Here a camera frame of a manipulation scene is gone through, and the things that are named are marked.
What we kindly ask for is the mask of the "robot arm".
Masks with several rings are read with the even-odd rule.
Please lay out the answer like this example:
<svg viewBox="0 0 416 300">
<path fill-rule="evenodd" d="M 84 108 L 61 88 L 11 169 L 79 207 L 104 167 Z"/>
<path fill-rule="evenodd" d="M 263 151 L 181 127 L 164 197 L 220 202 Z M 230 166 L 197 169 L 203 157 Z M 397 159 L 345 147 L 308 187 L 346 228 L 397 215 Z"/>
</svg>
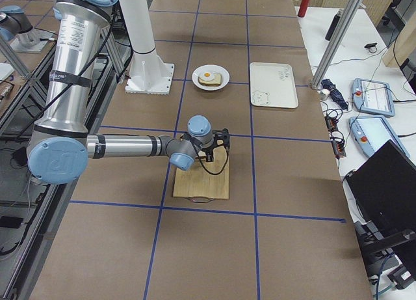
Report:
<svg viewBox="0 0 416 300">
<path fill-rule="evenodd" d="M 1 8 L 1 36 L 11 41 L 18 34 L 27 34 L 33 30 L 33 25 L 18 5 L 8 5 Z"/>
<path fill-rule="evenodd" d="M 200 152 L 213 160 L 221 133 L 201 115 L 188 121 L 179 139 L 100 134 L 107 103 L 99 106 L 92 127 L 86 126 L 94 62 L 102 49 L 116 51 L 109 43 L 116 6 L 121 8 L 132 49 L 126 90 L 164 95 L 170 91 L 174 65 L 157 54 L 146 0 L 56 0 L 60 29 L 49 90 L 40 118 L 32 123 L 27 147 L 28 168 L 42 182 L 69 183 L 82 175 L 89 159 L 104 157 L 166 156 L 180 170 L 188 170 Z"/>
</svg>

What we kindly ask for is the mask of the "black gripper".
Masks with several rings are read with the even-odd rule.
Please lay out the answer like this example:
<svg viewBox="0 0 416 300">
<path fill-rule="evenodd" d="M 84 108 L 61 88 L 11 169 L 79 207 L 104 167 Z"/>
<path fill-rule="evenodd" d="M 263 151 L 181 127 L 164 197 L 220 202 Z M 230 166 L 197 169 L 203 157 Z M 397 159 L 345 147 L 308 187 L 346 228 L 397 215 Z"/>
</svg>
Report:
<svg viewBox="0 0 416 300">
<path fill-rule="evenodd" d="M 214 149 L 217 148 L 217 141 L 214 140 L 209 146 L 202 148 L 202 152 L 206 156 L 207 162 L 213 162 Z"/>
</svg>

